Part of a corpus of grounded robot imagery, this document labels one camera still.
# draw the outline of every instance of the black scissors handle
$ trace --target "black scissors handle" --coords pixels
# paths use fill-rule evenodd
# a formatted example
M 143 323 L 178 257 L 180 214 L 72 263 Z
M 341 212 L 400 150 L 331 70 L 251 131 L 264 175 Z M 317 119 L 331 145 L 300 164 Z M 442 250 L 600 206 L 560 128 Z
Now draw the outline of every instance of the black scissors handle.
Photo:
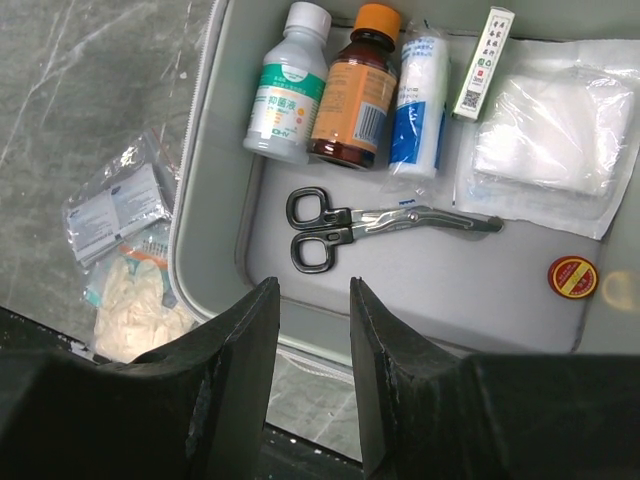
M 311 220 L 300 220 L 296 214 L 298 202 L 304 197 L 318 197 L 320 214 Z M 319 228 L 351 226 L 351 210 L 348 208 L 331 208 L 329 196 L 320 187 L 305 187 L 294 190 L 287 198 L 287 221 L 296 230 L 303 232 Z
M 302 259 L 302 244 L 304 242 L 320 242 L 324 245 L 325 261 L 316 265 L 309 265 Z M 309 230 L 293 237 L 291 241 L 291 260 L 293 265 L 302 273 L 322 273 L 329 270 L 336 263 L 336 247 L 353 243 L 353 232 L 350 227 L 331 228 L 325 230 Z

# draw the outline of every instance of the bottle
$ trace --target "bottle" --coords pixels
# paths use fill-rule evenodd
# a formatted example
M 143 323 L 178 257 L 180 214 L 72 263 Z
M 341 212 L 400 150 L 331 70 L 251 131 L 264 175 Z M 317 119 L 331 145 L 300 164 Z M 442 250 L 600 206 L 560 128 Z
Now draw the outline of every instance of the bottle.
M 391 53 L 400 15 L 389 7 L 360 8 L 351 43 L 329 70 L 309 153 L 350 168 L 369 169 L 378 148 L 397 76 Z
M 247 136 L 252 152 L 297 164 L 306 152 L 328 67 L 322 53 L 331 15 L 308 2 L 291 5 L 285 39 L 264 57 Z
M 411 36 L 402 47 L 389 170 L 400 177 L 432 179 L 440 165 L 449 44 L 431 29 Z

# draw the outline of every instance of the amber glass bottle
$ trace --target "amber glass bottle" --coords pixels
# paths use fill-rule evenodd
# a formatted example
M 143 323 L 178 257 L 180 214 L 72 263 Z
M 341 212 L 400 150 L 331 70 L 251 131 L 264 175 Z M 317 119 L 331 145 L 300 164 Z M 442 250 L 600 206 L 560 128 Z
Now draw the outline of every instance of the amber glass bottle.
M 378 148 L 397 81 L 391 53 L 400 15 L 389 7 L 364 5 L 351 43 L 329 70 L 311 134 L 309 153 L 350 168 L 369 169 Z

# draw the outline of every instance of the white bottle cap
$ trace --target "white bottle cap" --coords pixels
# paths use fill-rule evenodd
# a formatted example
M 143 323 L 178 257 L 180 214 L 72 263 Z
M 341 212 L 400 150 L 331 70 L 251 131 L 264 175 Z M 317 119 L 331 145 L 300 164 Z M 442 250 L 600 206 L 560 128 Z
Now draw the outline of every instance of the white bottle cap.
M 331 15 L 324 8 L 309 2 L 296 2 L 289 9 L 289 16 L 284 27 L 284 33 L 295 27 L 304 27 L 313 30 L 327 42 L 329 29 L 331 28 Z

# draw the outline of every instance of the bottle cap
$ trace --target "bottle cap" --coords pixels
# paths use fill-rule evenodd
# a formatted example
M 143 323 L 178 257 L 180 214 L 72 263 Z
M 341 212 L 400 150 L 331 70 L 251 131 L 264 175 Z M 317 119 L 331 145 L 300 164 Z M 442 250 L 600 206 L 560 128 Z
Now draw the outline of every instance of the bottle cap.
M 549 285 L 564 298 L 579 299 L 591 295 L 598 286 L 598 271 L 589 260 L 569 256 L 551 264 L 547 279 Z
M 331 15 L 324 8 L 309 2 L 296 2 L 289 9 L 289 16 L 284 27 L 284 33 L 295 27 L 313 30 L 323 42 L 327 42 L 331 28 Z
M 396 43 L 401 23 L 400 14 L 392 8 L 377 3 L 368 3 L 360 8 L 353 29 L 376 30 L 384 33 L 393 43 Z

